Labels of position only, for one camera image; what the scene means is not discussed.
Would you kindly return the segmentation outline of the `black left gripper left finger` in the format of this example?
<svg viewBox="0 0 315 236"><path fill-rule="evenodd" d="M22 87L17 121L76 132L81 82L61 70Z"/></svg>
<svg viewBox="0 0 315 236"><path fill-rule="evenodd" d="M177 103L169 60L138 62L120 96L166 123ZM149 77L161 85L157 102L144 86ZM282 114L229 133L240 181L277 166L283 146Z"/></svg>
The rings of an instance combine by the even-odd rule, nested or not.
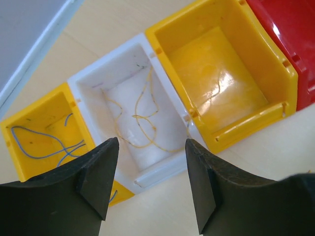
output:
<svg viewBox="0 0 315 236"><path fill-rule="evenodd" d="M3 236L96 236L105 220L119 154L110 138L27 181L0 186Z"/></svg>

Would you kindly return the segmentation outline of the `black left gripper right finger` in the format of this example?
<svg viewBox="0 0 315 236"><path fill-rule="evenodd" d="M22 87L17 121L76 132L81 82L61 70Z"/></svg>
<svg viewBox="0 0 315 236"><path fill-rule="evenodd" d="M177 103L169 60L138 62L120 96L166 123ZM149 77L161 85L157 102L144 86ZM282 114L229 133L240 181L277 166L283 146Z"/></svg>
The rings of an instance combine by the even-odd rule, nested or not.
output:
<svg viewBox="0 0 315 236"><path fill-rule="evenodd" d="M198 231L203 236L312 236L315 176L279 181L246 172L186 140Z"/></svg>

